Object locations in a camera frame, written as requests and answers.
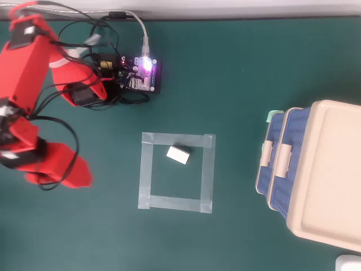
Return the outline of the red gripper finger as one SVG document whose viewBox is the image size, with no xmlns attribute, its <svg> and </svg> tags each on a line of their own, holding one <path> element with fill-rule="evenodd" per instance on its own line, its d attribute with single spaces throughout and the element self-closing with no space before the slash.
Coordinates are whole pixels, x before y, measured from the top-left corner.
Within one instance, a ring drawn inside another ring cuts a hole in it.
<svg viewBox="0 0 361 271">
<path fill-rule="evenodd" d="M 93 177 L 87 162 L 64 143 L 48 143 L 42 162 L 43 185 L 61 184 L 77 189 L 91 187 Z"/>
<path fill-rule="evenodd" d="M 59 182 L 59 179 L 53 174 L 43 172 L 25 172 L 25 179 L 30 183 L 42 186 L 55 185 Z"/>
</svg>

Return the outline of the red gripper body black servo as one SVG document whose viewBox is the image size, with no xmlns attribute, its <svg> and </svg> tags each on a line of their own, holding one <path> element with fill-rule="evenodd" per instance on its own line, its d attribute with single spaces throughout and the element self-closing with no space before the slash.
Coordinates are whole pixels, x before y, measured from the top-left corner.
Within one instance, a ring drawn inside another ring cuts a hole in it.
<svg viewBox="0 0 361 271">
<path fill-rule="evenodd" d="M 38 137 L 33 148 L 25 148 L 20 151 L 10 149 L 10 145 L 20 143 L 13 136 L 1 135 L 1 164 L 7 168 L 15 169 L 26 165 L 40 163 L 47 154 L 47 142 Z"/>
</svg>

